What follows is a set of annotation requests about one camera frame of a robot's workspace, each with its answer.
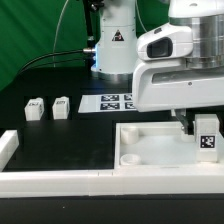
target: white robot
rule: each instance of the white robot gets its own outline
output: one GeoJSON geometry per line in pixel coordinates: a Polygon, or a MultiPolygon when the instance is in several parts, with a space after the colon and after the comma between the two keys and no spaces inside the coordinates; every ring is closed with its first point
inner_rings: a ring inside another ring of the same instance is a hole
{"type": "Polygon", "coordinates": [[[137,52],[139,111],[224,104],[223,0],[171,0],[169,23],[141,36],[137,52]]]}
{"type": "Polygon", "coordinates": [[[100,4],[101,27],[93,76],[111,81],[132,78],[137,60],[135,1],[101,0],[92,3],[95,10],[100,4]]]}

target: small box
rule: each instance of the small box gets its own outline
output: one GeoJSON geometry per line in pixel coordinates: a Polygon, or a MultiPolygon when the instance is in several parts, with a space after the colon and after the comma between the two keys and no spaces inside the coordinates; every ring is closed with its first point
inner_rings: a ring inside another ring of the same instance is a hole
{"type": "Polygon", "coordinates": [[[25,107],[25,115],[27,121],[38,121],[44,113],[44,101],[42,98],[29,100],[25,107]]]}
{"type": "Polygon", "coordinates": [[[195,116],[195,136],[197,143],[197,160],[199,162],[217,162],[217,141],[219,135],[219,119],[215,114],[195,116]]]}
{"type": "Polygon", "coordinates": [[[67,119],[70,111],[69,98],[61,97],[56,98],[53,105],[54,120],[67,119]]]}

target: black table surface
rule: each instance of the black table surface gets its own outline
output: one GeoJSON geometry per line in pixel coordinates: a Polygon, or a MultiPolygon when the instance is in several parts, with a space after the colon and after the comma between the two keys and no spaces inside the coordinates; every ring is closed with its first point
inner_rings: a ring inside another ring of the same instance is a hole
{"type": "Polygon", "coordinates": [[[92,79],[85,68],[37,69],[16,78],[0,94],[0,127],[19,130],[20,147],[5,172],[71,169],[113,169],[116,123],[165,121],[170,112],[78,113],[82,95],[131,92],[131,81],[111,83],[92,79]],[[68,120],[54,120],[56,97],[70,98],[68,120]],[[25,120],[24,107],[41,97],[41,121],[25,120]]]}
{"type": "MultiPolygon", "coordinates": [[[[18,130],[20,146],[4,172],[113,169],[116,123],[172,121],[170,111],[78,113],[82,95],[131,92],[131,81],[93,79],[85,68],[35,69],[0,92],[0,135],[18,130]],[[68,120],[53,120],[56,97],[70,98],[68,120]],[[41,121],[27,122],[24,107],[42,97],[41,121]]],[[[223,107],[188,110],[216,113],[223,107]]],[[[145,195],[0,199],[1,223],[224,223],[224,196],[145,195]]]]}

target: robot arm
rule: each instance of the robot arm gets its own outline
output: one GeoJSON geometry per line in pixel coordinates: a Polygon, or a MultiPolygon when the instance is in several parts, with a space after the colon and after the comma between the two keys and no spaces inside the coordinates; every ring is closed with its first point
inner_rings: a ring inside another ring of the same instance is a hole
{"type": "Polygon", "coordinates": [[[139,38],[133,101],[139,111],[224,104],[224,2],[171,0],[170,23],[139,38]]]}

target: green background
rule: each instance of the green background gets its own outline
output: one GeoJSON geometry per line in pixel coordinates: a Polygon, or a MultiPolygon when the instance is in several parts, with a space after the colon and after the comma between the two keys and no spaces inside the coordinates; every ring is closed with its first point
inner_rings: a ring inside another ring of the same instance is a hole
{"type": "MultiPolygon", "coordinates": [[[[0,1],[0,90],[9,84],[29,60],[53,51],[61,10],[66,0],[0,1]]],[[[147,30],[168,21],[168,6],[157,0],[138,0],[147,30]]],[[[99,15],[92,16],[99,39],[99,15]]],[[[137,35],[143,33],[137,21],[137,35]]],[[[86,30],[81,0],[70,0],[61,23],[56,51],[86,47],[86,30]]],[[[77,62],[57,66],[76,66],[77,62]]]]}

